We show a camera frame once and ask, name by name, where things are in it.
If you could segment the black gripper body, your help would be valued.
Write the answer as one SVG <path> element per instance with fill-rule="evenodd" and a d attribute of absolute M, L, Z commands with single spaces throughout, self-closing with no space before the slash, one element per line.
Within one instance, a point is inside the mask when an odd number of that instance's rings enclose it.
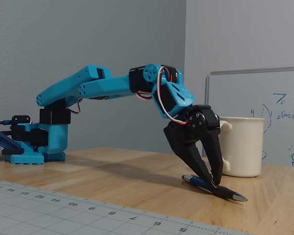
<path fill-rule="evenodd" d="M 183 115 L 192 131 L 209 133 L 220 129 L 219 116 L 210 105 L 193 105 L 185 110 Z"/>

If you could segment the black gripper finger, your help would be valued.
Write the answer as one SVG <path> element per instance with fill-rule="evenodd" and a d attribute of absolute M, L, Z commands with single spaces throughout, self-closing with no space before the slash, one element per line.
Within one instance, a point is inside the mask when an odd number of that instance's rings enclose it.
<path fill-rule="evenodd" d="M 211 167 L 212 180 L 216 186 L 221 182 L 223 170 L 223 160 L 219 142 L 220 132 L 220 129 L 210 130 L 201 138 L 201 143 Z"/>
<path fill-rule="evenodd" d="M 190 126 L 171 121 L 164 133 L 173 152 L 199 176 L 209 187 L 214 187 L 212 174 L 200 156 L 196 143 L 207 133 L 192 131 Z"/>

